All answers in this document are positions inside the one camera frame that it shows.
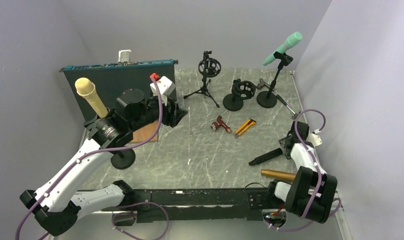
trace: wooden block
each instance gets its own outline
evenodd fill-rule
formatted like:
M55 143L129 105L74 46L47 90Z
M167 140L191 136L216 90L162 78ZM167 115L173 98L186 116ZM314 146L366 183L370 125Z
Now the wooden block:
M132 143L140 143L146 139L148 139L156 130L156 126L158 126L158 121L155 121L154 123L151 123L145 127L140 128L139 130L133 132L133 140L131 141ZM158 134L152 140L151 142L156 142L158 141Z

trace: gray marble table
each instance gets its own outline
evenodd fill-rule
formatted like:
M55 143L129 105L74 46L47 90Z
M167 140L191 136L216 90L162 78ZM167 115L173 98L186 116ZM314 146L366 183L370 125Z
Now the gray marble table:
M175 128L162 126L158 142L136 148L136 161L130 168L117 170L108 161L91 175L82 189L103 188L116 180L124 180L134 189L242 188L252 182L267 185L273 180L261 176L261 169L295 173L294 162L283 156L257 166L248 165L255 157L278 148L278 139L290 129L292 113L283 104L278 102L271 109L262 108L255 96L244 101L240 111L231 112L222 106L234 79L257 84L259 78L270 82L275 73L276 69L223 69L208 86L221 106L216 108L211 99L200 94L184 100L184 95L200 88L202 76L196 69L177 70L178 103L189 111L188 115ZM298 95L286 69L278 77L275 94L281 95L294 111L300 111ZM223 128L210 129L218 115L231 127L232 133L226 133ZM249 118L257 124L234 138L235 130Z

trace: round black base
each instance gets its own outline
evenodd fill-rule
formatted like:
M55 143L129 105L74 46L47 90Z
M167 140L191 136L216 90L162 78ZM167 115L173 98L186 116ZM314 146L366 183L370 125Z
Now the round black base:
M243 107L243 100L236 99L233 101L233 94L230 93L224 97L222 100L222 105L225 107L226 110L236 112Z
M116 169L123 170L129 168L135 161L135 152L133 149L121 151L119 154L116 153L110 159L110 163Z
M271 93L271 95L269 96L269 98L267 98L267 94L268 91L262 91L258 94L258 96L256 97L256 101L258 102L258 104L266 109L271 109L273 108L275 105L277 105L277 97Z

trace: microphone stand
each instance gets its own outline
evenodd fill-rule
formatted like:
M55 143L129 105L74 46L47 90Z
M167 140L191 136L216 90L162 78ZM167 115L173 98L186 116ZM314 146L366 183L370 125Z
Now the microphone stand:
M218 60L209 57L209 54L211 54L212 51L204 51L203 52L203 60L200 61L199 63L199 73L202 74L202 82L203 86L199 89L196 90L188 95L185 95L183 98L186 99L189 96L193 94L202 94L204 96L209 97L214 101L215 105L217 108L219 108L219 104L215 101L215 99L212 97L212 95L209 93L208 90L208 84L211 82L211 80L207 80L207 78L213 78L216 77L219 72L221 71L221 64L218 62Z
M275 85L277 84L278 74L280 74L281 69L293 61L291 56L287 55L286 53L279 53L277 51L274 53L274 57L281 60L280 64L278 64L278 70L275 74L274 80L272 80L268 91L262 91L256 97L258 104L266 109L273 108L277 104L277 97L272 93L272 91L275 89Z

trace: yellow microphone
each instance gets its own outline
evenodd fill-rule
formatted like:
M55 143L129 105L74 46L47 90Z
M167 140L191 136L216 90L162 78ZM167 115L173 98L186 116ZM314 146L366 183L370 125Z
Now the yellow microphone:
M99 95L97 95L94 83L86 77L81 77L75 81L75 89L77 89L78 95L87 100L88 104L90 104L100 118L106 117L108 111L99 98Z

